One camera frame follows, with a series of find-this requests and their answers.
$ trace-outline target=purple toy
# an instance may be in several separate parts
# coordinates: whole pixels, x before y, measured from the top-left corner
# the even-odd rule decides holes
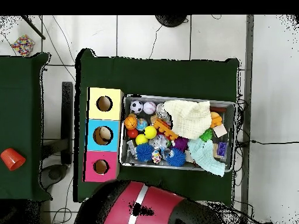
[[[180,151],[184,152],[188,147],[188,141],[189,141],[189,139],[179,136],[178,138],[175,139],[175,147],[174,148],[177,148]]]
[[[224,157],[226,151],[227,151],[227,143],[226,142],[218,143],[217,155]]]

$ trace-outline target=red ball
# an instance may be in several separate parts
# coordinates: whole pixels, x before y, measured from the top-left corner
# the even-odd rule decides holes
[[[138,136],[138,131],[136,129],[128,129],[127,134],[130,138],[136,138]]]

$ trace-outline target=green tablecloth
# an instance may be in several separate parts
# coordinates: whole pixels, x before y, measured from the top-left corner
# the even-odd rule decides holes
[[[99,183],[82,182],[87,87],[121,89],[125,94],[184,97],[236,102],[237,59],[216,61],[169,61],[94,57],[83,49],[76,58],[74,198],[90,197]],[[143,181],[191,200],[231,203],[232,172],[224,177],[206,171],[120,168],[117,179]]]
[[[0,159],[0,198],[48,200],[39,184],[41,159],[41,68],[48,54],[0,57],[0,152],[14,148],[26,158],[9,171]]]

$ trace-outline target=red cup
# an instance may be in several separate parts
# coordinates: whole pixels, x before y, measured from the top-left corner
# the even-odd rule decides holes
[[[1,159],[4,161],[5,165],[10,171],[18,169],[26,161],[22,155],[17,153],[17,151],[12,148],[5,149],[1,153]]]

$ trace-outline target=yellow ball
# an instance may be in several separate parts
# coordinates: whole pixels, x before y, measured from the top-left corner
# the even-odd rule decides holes
[[[146,138],[152,139],[157,135],[157,130],[153,126],[148,126],[144,129],[144,135],[146,136]]]
[[[139,144],[145,144],[148,142],[148,139],[145,137],[144,134],[139,134],[136,139],[136,144],[139,145]]]

